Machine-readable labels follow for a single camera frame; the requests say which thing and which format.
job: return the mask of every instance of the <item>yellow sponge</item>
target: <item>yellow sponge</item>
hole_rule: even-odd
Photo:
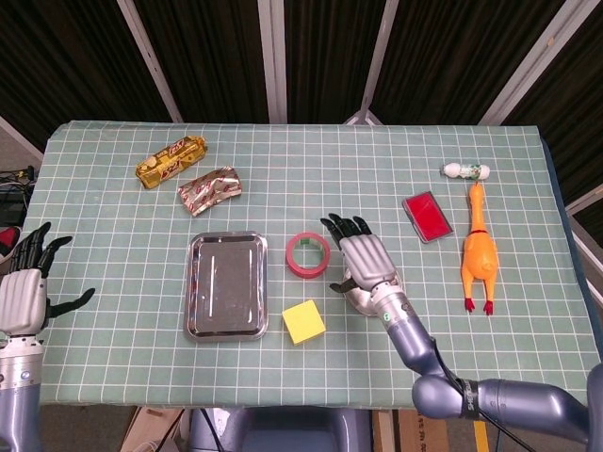
[[[301,344],[326,331],[317,305],[312,299],[283,311],[283,320],[293,344]]]

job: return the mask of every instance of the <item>rubber chicken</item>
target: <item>rubber chicken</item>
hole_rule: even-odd
[[[471,284],[474,279],[483,280],[486,287],[486,315],[494,313],[494,286],[497,281],[498,255],[497,245],[486,231],[483,220],[483,187],[476,182],[469,189],[471,202],[471,232],[464,240],[463,278],[464,308],[470,313],[475,309],[471,299]]]

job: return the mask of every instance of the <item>red tape roll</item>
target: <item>red tape roll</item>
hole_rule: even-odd
[[[318,264],[318,266],[310,268],[298,265],[293,257],[293,250],[298,244],[312,244],[316,245],[319,249],[322,249],[322,262]],[[324,270],[327,269],[329,260],[331,259],[331,248],[329,247],[329,243],[320,235],[315,233],[301,233],[297,234],[289,240],[289,243],[287,243],[285,259],[294,275],[297,275],[300,278],[312,279],[320,276],[324,273]]]

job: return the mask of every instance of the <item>white bottle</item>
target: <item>white bottle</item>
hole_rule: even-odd
[[[490,168],[485,165],[460,165],[448,163],[442,167],[442,174],[448,177],[462,177],[463,179],[484,180],[490,175]]]

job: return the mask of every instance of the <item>food package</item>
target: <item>food package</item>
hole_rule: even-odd
[[[241,181],[232,167],[214,169],[178,188],[182,202],[192,216],[228,198],[241,194]]]
[[[136,166],[136,175],[145,188],[155,188],[205,157],[203,137],[183,137],[171,146],[146,158]]]

